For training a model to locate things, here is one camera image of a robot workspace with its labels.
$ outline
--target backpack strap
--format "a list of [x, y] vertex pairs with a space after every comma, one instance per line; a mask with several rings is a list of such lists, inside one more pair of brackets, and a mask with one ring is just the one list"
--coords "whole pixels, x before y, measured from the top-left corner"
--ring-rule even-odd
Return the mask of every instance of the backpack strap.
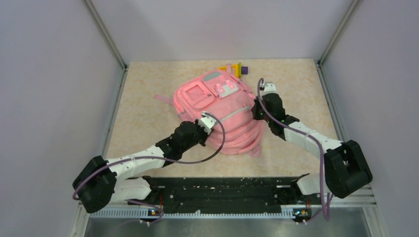
[[251, 149], [250, 151], [247, 152], [248, 155], [250, 155], [251, 157], [259, 157], [260, 156], [260, 146], [257, 145], [255, 146], [253, 149]]
[[168, 98], [168, 97], [165, 97], [165, 96], [162, 96], [162, 95], [155, 95], [154, 98], [173, 105], [173, 99], [172, 98]]
[[229, 73], [229, 74], [231, 74], [231, 63], [227, 63], [226, 65], [225, 65], [225, 67], [226, 67], [226, 72], [227, 73]]

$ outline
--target backpack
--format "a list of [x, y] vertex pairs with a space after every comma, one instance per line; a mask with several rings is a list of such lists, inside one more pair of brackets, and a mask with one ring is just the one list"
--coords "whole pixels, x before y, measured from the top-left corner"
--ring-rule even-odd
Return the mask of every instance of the backpack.
[[[203, 111], [216, 116], [226, 132], [220, 151], [223, 154], [259, 157], [265, 124], [253, 119], [254, 99], [251, 88], [241, 79], [215, 70], [181, 85], [174, 93], [173, 104], [182, 121], [200, 119]], [[218, 149], [221, 142], [222, 130], [216, 125], [206, 143]]]

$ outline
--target gray wall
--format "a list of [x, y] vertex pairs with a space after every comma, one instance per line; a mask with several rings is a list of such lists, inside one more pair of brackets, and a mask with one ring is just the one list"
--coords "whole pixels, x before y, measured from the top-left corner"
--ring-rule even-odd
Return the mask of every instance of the gray wall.
[[319, 58], [351, 0], [93, 0], [124, 60]]
[[68, 236], [121, 69], [81, 0], [1, 1], [0, 62], [0, 236]]
[[417, 236], [419, 1], [363, 1], [325, 64], [391, 236]]

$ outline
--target speckled floor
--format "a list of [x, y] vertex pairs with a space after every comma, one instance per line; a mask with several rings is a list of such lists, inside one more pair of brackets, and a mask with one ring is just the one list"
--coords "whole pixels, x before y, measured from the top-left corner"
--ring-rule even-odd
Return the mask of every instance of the speckled floor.
[[[313, 59], [240, 60], [249, 66], [242, 79], [254, 88], [259, 78], [273, 81], [287, 114], [307, 126], [336, 139], [335, 129]], [[208, 71], [238, 63], [238, 60], [132, 62], [124, 86], [107, 158], [117, 158], [146, 149], [168, 137], [180, 120], [172, 105], [153, 99], [161, 94], [172, 97], [184, 82]], [[172, 164], [141, 175], [155, 177], [260, 177], [299, 176], [318, 173], [319, 160], [268, 130], [261, 142], [259, 158], [249, 155], [226, 156], [195, 165]], [[195, 146], [182, 160], [206, 158], [214, 149]]]

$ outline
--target colorful toy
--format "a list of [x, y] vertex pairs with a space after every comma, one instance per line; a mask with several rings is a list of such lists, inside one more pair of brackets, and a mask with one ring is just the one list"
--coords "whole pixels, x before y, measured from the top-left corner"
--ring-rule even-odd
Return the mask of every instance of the colorful toy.
[[242, 63], [239, 64], [227, 64], [223, 67], [219, 67], [218, 69], [226, 71], [228, 73], [232, 73], [231, 69], [234, 69], [234, 75], [240, 78], [242, 75], [247, 75], [249, 73], [249, 67], [242, 66]]

